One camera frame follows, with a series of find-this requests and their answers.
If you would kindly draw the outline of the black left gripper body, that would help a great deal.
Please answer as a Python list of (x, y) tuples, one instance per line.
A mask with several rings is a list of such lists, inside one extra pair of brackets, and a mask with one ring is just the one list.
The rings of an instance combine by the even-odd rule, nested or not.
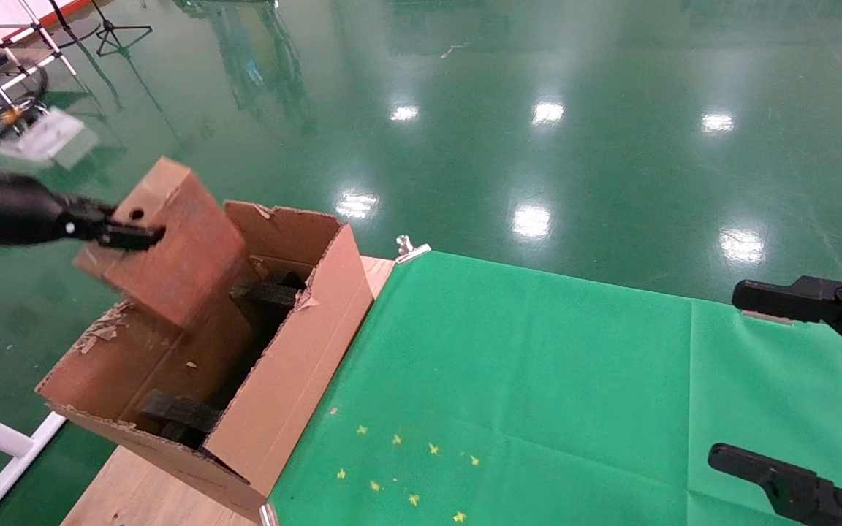
[(74, 237), (66, 206), (66, 200), (33, 177), (0, 175), (0, 244), (31, 245)]

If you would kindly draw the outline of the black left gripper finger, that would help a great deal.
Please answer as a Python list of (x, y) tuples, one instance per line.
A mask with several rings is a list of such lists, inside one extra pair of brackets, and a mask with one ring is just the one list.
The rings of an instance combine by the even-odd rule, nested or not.
[(163, 240), (165, 226), (143, 226), (114, 219), (117, 207), (89, 197), (64, 197), (63, 227), (67, 237), (105, 248), (144, 252)]

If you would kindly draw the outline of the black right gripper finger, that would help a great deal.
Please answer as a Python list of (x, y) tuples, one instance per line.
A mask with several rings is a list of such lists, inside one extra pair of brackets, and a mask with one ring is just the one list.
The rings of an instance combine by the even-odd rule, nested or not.
[(732, 445), (711, 446), (708, 465), (761, 487), (776, 515), (803, 525), (842, 525), (842, 487), (814, 470)]
[(742, 280), (732, 305), (779, 319), (823, 323), (842, 337), (842, 282), (803, 275), (788, 286)]

